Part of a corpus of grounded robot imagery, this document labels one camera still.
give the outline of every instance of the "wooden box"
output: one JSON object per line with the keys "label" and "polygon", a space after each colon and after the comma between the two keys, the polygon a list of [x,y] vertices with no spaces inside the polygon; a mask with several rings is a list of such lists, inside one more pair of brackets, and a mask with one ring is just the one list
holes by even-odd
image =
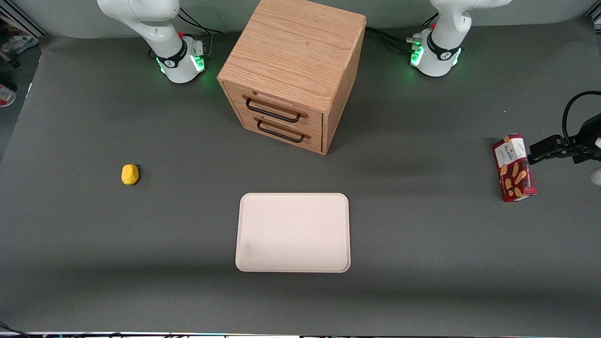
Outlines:
{"label": "wooden box", "polygon": [[306,0],[261,0],[217,76],[242,126],[325,155],[366,23]]}

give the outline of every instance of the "yellow sponge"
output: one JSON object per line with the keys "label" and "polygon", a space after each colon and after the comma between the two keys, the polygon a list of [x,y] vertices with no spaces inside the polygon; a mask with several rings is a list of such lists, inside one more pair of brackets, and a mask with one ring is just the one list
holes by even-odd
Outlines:
{"label": "yellow sponge", "polygon": [[126,164],[121,171],[121,180],[123,184],[132,185],[138,181],[138,167],[135,164]]}

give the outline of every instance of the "drawer handle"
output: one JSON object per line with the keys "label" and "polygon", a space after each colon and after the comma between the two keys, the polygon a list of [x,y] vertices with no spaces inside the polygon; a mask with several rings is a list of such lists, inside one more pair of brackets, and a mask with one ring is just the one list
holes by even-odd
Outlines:
{"label": "drawer handle", "polygon": [[261,123],[262,123],[262,122],[263,122],[262,120],[258,120],[258,121],[257,121],[257,128],[258,128],[260,131],[262,131],[262,132],[266,132],[267,134],[271,134],[271,135],[273,135],[273,136],[281,137],[281,138],[283,138],[283,139],[285,139],[285,140],[288,140],[288,141],[290,141],[290,142],[294,142],[294,143],[301,143],[301,142],[302,142],[302,140],[304,140],[304,139],[305,139],[305,135],[304,135],[304,134],[301,134],[301,135],[300,135],[300,138],[292,138],[292,137],[288,137],[288,136],[286,136],[286,135],[282,135],[282,134],[280,134],[280,133],[277,133],[277,132],[274,132],[274,131],[270,131],[269,129],[265,129],[265,128],[261,127]]}
{"label": "drawer handle", "polygon": [[275,117],[275,118],[278,118],[278,119],[280,119],[282,121],[286,121],[286,122],[290,122],[290,123],[296,123],[296,122],[299,121],[299,118],[301,118],[300,114],[296,114],[295,118],[288,118],[288,117],[280,116],[278,114],[274,114],[272,112],[269,112],[269,111],[266,111],[266,110],[263,110],[263,109],[260,109],[260,108],[253,107],[253,106],[251,106],[251,98],[250,97],[246,99],[246,107],[248,109],[250,109],[252,111],[255,111],[255,112],[258,112],[260,114],[264,114],[264,115],[267,115],[267,116]]}

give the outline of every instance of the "sneaker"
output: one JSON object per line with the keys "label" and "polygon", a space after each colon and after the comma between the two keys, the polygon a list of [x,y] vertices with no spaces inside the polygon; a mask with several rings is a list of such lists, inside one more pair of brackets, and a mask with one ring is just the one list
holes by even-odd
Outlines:
{"label": "sneaker", "polygon": [[38,45],[38,40],[29,35],[14,35],[11,36],[6,43],[0,48],[7,54],[19,55],[29,48]]}

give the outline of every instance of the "white tray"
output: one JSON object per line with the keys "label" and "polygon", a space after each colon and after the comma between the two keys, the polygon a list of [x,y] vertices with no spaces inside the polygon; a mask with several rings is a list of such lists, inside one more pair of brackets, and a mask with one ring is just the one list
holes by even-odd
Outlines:
{"label": "white tray", "polygon": [[246,194],[236,266],[245,272],[344,272],[350,266],[343,194]]}

